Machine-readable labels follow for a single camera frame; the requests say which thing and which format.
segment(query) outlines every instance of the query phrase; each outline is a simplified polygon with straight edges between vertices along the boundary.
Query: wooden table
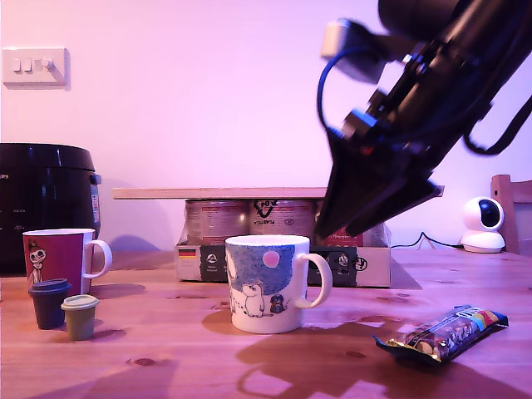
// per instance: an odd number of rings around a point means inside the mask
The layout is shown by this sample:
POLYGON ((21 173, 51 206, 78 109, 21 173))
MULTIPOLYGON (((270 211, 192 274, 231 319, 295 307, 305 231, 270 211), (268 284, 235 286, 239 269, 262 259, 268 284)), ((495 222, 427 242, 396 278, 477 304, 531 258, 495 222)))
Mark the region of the wooden table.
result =
MULTIPOLYGON (((117 254, 97 280, 92 340, 37 328, 24 278, 2 284, 5 398, 494 397, 532 394, 532 259, 458 250, 394 250, 392 289, 335 288, 303 328, 233 328, 226 284, 178 283, 172 253, 117 254), (510 327, 440 367, 377 348, 407 323, 471 303, 510 327)), ((316 295, 318 289, 310 288, 316 295)))

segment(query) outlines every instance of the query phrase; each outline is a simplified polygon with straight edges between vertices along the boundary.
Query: wooden chair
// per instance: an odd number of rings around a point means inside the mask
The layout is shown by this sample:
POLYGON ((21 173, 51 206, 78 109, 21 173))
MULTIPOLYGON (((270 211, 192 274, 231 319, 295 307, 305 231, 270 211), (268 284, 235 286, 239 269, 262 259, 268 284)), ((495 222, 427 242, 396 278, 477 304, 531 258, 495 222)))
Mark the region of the wooden chair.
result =
POLYGON ((515 204, 532 204, 532 180, 511 181, 510 175, 495 175, 491 178, 491 198, 497 200, 505 212, 505 221, 499 232, 505 239, 506 251, 523 254, 525 248, 524 245, 520 248, 515 204))

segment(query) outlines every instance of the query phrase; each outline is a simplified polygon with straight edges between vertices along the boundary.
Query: flag sticker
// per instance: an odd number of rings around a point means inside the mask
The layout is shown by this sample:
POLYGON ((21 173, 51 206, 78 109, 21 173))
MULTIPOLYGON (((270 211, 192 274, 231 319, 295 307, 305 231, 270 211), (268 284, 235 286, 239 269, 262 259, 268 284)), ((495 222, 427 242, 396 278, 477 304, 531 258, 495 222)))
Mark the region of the flag sticker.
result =
POLYGON ((196 250, 195 249, 180 249, 179 257, 180 258, 195 258, 196 250))

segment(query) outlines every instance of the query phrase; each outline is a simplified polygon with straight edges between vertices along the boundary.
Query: food can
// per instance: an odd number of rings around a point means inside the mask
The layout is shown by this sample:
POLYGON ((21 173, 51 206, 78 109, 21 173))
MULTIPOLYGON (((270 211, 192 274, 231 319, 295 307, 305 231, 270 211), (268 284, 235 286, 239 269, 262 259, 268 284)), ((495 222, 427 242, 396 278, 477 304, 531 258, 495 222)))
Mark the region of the food can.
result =
MULTIPOLYGON (((322 209, 323 201, 318 201, 316 203, 316 220, 318 221, 319 213, 322 209)), ((340 230, 332 233, 325 239, 320 239, 317 242, 317 245, 324 245, 330 247, 362 247, 363 239, 362 234, 353 237, 350 235, 345 227, 342 227, 340 230)))
POLYGON ((293 234, 313 241, 315 211, 311 199, 254 199, 249 205, 251 234, 293 234))
POLYGON ((247 200, 188 199, 185 201, 187 244, 217 245, 249 234, 247 200))

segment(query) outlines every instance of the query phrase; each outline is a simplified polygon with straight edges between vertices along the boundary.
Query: dark blue cup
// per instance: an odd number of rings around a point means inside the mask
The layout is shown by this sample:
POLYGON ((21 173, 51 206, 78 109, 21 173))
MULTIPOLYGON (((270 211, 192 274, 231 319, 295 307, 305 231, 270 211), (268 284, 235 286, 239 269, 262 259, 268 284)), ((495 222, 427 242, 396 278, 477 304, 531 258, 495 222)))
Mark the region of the dark blue cup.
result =
POLYGON ((33 298, 33 307, 37 317, 37 326, 41 330, 59 328, 65 323, 65 311, 61 305, 68 296, 72 285, 66 278, 55 278, 35 283, 29 289, 33 298))

